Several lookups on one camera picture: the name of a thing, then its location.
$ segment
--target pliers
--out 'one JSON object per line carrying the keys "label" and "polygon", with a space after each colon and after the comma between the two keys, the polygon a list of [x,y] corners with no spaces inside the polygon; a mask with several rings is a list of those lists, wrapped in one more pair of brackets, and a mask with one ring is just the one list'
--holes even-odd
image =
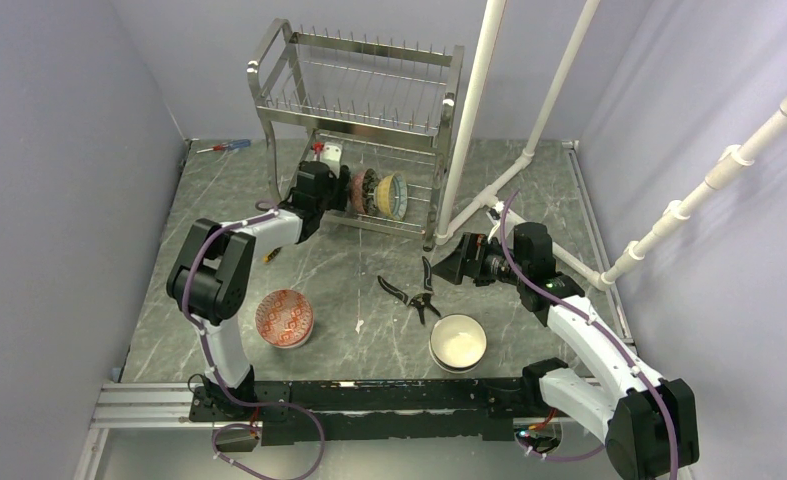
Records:
{"label": "pliers", "polygon": [[422,257],[422,288],[427,291],[414,295],[410,301],[408,301],[408,295],[405,292],[391,285],[390,282],[385,280],[381,275],[378,276],[378,284],[381,285],[381,288],[384,289],[385,292],[398,298],[406,306],[416,308],[420,315],[420,323],[423,326],[425,326],[426,308],[434,312],[437,318],[442,317],[440,312],[431,304],[431,296],[434,294],[434,287],[431,285],[431,263],[429,263],[427,258]]}

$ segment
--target red patterned bowl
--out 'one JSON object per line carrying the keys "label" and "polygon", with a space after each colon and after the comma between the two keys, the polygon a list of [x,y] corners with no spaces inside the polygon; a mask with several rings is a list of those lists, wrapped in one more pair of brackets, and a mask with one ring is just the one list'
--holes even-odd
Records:
{"label": "red patterned bowl", "polygon": [[278,348],[301,346],[313,330],[311,304],[295,290],[276,290],[258,305],[255,327],[270,345]]}
{"label": "red patterned bowl", "polygon": [[349,184],[349,201],[361,215],[378,213],[378,207],[373,199],[378,182],[378,175],[371,168],[362,170],[352,177]]}

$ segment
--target pvc pipe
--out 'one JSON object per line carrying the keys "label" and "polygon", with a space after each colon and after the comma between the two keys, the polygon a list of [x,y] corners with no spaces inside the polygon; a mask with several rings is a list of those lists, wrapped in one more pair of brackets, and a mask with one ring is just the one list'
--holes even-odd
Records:
{"label": "pvc pipe", "polygon": [[[452,158],[452,169],[449,172],[449,180],[446,183],[446,192],[443,196],[443,205],[440,209],[440,220],[437,226],[436,240],[439,245],[445,244],[455,234],[458,228],[463,225],[479,208],[492,205],[486,200],[490,197],[495,197],[499,190],[505,186],[514,176],[527,167],[531,163],[534,156],[534,149],[537,147],[537,142],[540,141],[540,135],[546,127],[546,121],[552,113],[552,108],[555,106],[555,101],[558,99],[558,94],[561,93],[561,87],[567,79],[567,74],[570,67],[576,58],[579,47],[581,46],[584,36],[587,34],[587,29],[590,26],[590,21],[596,13],[596,8],[599,6],[599,0],[587,0],[584,7],[579,14],[579,19],[573,29],[570,40],[567,43],[567,48],[564,50],[564,56],[561,57],[561,63],[558,64],[558,69],[555,71],[555,76],[552,78],[552,84],[549,85],[549,90],[546,92],[546,98],[543,100],[543,106],[540,107],[540,113],[537,115],[537,120],[534,122],[534,128],[531,131],[528,142],[523,149],[522,154],[517,158],[514,164],[505,171],[496,181],[488,185],[470,202],[469,205],[450,222],[452,217],[452,208],[455,204],[455,196],[458,193],[458,185],[460,184],[461,171],[464,168],[464,161],[466,159],[467,149],[469,148],[470,135],[472,133],[472,125],[469,125],[470,130],[466,131],[466,143],[462,143],[461,132],[464,131],[464,120],[461,119],[461,130],[458,131],[458,141],[455,143],[455,153]],[[479,38],[479,46],[476,49],[476,60],[478,60],[479,49],[481,49],[481,38]],[[467,107],[469,106],[469,98],[467,98],[467,105],[464,105],[464,115],[467,114]]]}
{"label": "pvc pipe", "polygon": [[514,164],[511,165],[510,168],[505,170],[505,172],[500,175],[499,178],[497,178],[493,183],[484,187],[484,190],[479,192],[479,194],[472,199],[469,205],[467,205],[466,208],[464,208],[464,210],[459,213],[451,223],[449,223],[447,230],[448,233],[442,237],[442,240],[440,234],[437,235],[437,243],[441,245],[446,243],[449,238],[451,238],[452,235],[454,235],[455,232],[461,228],[461,225],[466,223],[466,221],[469,220],[479,208],[487,205],[493,205],[498,202],[499,199],[496,198],[496,195],[499,193],[499,189],[504,187],[506,183],[514,178],[514,175],[525,169],[525,167],[527,167],[530,163],[531,157],[526,156],[525,153],[517,157],[517,159],[514,161]]}
{"label": "pvc pipe", "polygon": [[581,42],[587,34],[587,28],[590,26],[590,21],[593,20],[597,7],[599,7],[599,0],[587,0],[581,9],[573,34],[570,36],[569,43],[567,43],[567,49],[564,50],[564,56],[561,58],[561,63],[558,64],[558,70],[552,78],[552,84],[549,85],[549,91],[546,92],[546,98],[543,100],[543,106],[540,107],[540,113],[534,122],[531,136],[528,138],[525,150],[523,150],[523,153],[528,156],[534,155],[534,149],[537,147],[537,142],[540,141],[543,129],[546,128],[546,121],[549,120],[549,115],[552,114],[552,107],[555,106],[555,102],[558,100],[558,94],[561,93],[564,80],[567,79],[567,74],[570,73],[570,67],[573,66],[573,61],[576,59],[578,49],[581,47]]}
{"label": "pvc pipe", "polygon": [[581,260],[574,257],[573,254],[564,249],[564,247],[552,242],[552,255],[558,260],[566,263],[570,268],[584,276],[584,279],[591,284],[596,283],[599,278],[599,272],[593,270],[584,264]]}
{"label": "pvc pipe", "polygon": [[614,262],[614,266],[592,282],[594,286],[606,290],[622,275],[634,270],[643,261],[647,252],[678,230],[690,218],[691,213],[702,206],[714,192],[725,188],[746,167],[751,166],[754,158],[785,130],[787,130],[787,97],[782,100],[779,110],[743,145],[726,147],[717,164],[705,175],[704,181],[683,201],[670,202],[667,210],[652,226],[652,230],[639,242],[629,243],[620,258]]}
{"label": "pvc pipe", "polygon": [[481,95],[484,92],[484,81],[490,68],[490,60],[493,58],[493,49],[496,46],[496,37],[499,35],[499,26],[504,13],[505,0],[487,0],[484,19],[481,23],[481,33],[478,35],[478,46],[475,49],[470,85],[467,88],[467,99],[461,114],[461,126],[458,128],[458,137],[455,139],[449,177],[446,179],[446,191],[443,194],[443,203],[440,205],[440,220],[435,235],[438,239],[437,243],[441,245],[448,240],[446,233],[449,220],[452,218],[455,196],[458,194],[458,186],[461,184],[461,174],[464,171],[475,118],[481,104]]}

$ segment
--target wire rack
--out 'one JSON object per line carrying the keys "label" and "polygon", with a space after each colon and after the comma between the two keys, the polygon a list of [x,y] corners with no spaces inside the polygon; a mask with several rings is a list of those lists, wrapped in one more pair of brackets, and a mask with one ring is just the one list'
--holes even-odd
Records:
{"label": "wire rack", "polygon": [[[284,48],[261,83],[261,65],[279,37]],[[280,198],[272,122],[305,127],[309,143],[317,135],[334,136],[344,143],[342,161],[352,170],[356,168],[349,163],[354,158],[347,158],[348,149],[383,174],[403,170],[397,162],[411,162],[409,191],[423,192],[425,198],[415,199],[418,208],[409,207],[401,222],[354,212],[331,217],[356,227],[415,234],[424,239],[424,248],[433,248],[462,60],[460,46],[447,54],[445,48],[429,45],[424,50],[419,43],[411,47],[392,38],[382,41],[364,34],[356,39],[353,32],[316,27],[305,32],[304,26],[294,32],[289,22],[276,19],[247,70],[271,150],[273,196]],[[412,183],[415,177],[421,181]]]}

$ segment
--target tabletop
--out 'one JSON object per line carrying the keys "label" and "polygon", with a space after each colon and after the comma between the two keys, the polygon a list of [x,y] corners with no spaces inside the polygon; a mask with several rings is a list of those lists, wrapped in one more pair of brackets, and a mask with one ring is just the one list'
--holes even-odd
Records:
{"label": "tabletop", "polygon": [[[263,141],[242,150],[195,154],[219,140],[194,142],[185,162],[172,209],[162,236],[139,322],[122,375],[123,382],[186,380],[204,369],[194,330],[165,283],[192,222],[200,217],[237,220],[255,214],[254,203],[266,199],[266,162]],[[305,148],[305,140],[280,140],[280,181],[289,182]],[[456,199],[460,211],[487,183],[517,158],[524,140],[473,140]],[[365,163],[361,152],[344,148],[347,165]],[[383,169],[366,162],[364,166]],[[409,173],[407,165],[402,167]],[[520,189],[512,208],[524,218],[545,224],[553,239],[595,267],[593,244],[582,195],[571,159],[560,142],[541,142],[532,164],[499,192],[506,198]],[[459,232],[487,233],[487,215],[477,212]],[[459,236],[425,255],[436,263],[451,253]],[[409,294],[420,291],[423,255],[420,240],[323,222],[301,245],[287,246],[270,263],[255,263],[246,300],[239,312],[243,347],[260,380],[357,380],[459,377],[441,370],[430,358],[428,338],[436,321],[427,315],[420,325],[415,309],[384,292],[376,281],[382,275]],[[606,294],[592,288],[566,265],[586,290],[606,323],[615,327],[615,312]],[[281,350],[268,345],[255,329],[255,310],[268,293],[300,291],[310,301],[314,329],[306,344]],[[519,376],[533,362],[559,357],[580,373],[585,370],[575,353],[557,335],[521,307],[512,286],[477,288],[434,279],[432,303],[443,315],[462,313],[478,320],[487,335],[487,351],[467,377]]]}

